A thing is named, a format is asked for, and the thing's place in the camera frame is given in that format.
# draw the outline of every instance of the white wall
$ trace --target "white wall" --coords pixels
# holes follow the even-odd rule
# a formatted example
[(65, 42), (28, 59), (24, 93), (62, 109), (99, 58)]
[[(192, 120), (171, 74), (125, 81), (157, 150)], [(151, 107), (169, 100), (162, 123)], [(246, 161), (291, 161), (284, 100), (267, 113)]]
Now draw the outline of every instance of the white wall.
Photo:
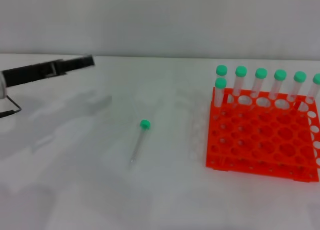
[(320, 0), (0, 0), (0, 52), (320, 60)]

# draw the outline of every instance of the green cap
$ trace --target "green cap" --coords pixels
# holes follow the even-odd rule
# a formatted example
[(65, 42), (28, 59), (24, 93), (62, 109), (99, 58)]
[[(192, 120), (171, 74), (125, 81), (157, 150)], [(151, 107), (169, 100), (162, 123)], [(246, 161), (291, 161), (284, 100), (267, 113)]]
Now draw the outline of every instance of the green cap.
[(140, 122), (140, 127), (143, 129), (143, 130), (146, 130), (146, 129), (149, 129), (150, 128), (150, 122), (147, 120), (147, 119), (142, 119), (141, 122)]
[(293, 79), (298, 83), (303, 83), (306, 80), (306, 78), (307, 78), (306, 73), (302, 71), (297, 71), (293, 77)]
[(223, 78), (218, 78), (215, 80), (215, 87), (218, 89), (224, 89), (227, 86), (227, 81)]
[(238, 66), (235, 70), (235, 75), (238, 77), (245, 77), (246, 74), (247, 68), (245, 68), (244, 66)]
[(315, 84), (320, 84), (320, 74), (315, 74), (312, 81)]
[(264, 79), (264, 78), (266, 78), (267, 74), (268, 74), (268, 71), (267, 71), (266, 69), (263, 69), (263, 68), (259, 68), (259, 69), (257, 69), (257, 70), (255, 71), (255, 76), (256, 76), (256, 78), (258, 78), (258, 79)]
[(274, 78), (278, 81), (284, 81), (286, 79), (287, 73), (283, 69), (278, 69), (274, 73)]
[(219, 76), (225, 76), (227, 74), (227, 67), (225, 65), (218, 65), (216, 67), (216, 74)]

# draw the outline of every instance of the test tube rack hole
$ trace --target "test tube rack hole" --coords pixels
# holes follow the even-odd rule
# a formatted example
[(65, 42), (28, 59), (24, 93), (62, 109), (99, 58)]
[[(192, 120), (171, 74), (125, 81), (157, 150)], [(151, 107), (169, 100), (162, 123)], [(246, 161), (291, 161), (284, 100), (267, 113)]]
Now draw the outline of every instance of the test tube rack hole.
[(232, 96), (224, 89), (222, 106), (210, 107), (206, 166), (282, 177), (301, 182), (318, 182), (320, 124), (316, 103), (305, 96), (287, 102), (287, 94), (275, 100), (269, 92), (251, 98), (250, 90)]

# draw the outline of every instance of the black wire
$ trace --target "black wire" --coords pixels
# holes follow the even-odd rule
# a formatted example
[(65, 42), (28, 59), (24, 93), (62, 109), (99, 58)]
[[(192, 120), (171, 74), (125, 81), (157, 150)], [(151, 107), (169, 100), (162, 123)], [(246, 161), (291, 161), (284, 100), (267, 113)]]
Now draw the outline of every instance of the black wire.
[(15, 103), (8, 95), (6, 97), (12, 104), (15, 105), (15, 107), (18, 108), (18, 110), (15, 110), (14, 113), (18, 113), (18, 112), (20, 112), (22, 110), (22, 108), (17, 103)]

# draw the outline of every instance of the white table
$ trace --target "white table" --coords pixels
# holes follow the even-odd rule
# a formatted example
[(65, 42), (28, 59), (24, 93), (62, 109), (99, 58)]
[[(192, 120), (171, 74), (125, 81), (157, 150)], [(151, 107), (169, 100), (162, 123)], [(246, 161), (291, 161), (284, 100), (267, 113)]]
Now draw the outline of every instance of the white table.
[[(72, 56), (0, 55), (0, 69)], [(96, 57), (96, 67), (8, 89), (0, 119), (1, 230), (318, 230), (320, 184), (204, 166), (215, 68), (278, 68), (288, 91), (318, 61)], [(1, 108), (11, 108), (6, 101)], [(142, 118), (151, 130), (128, 168)]]

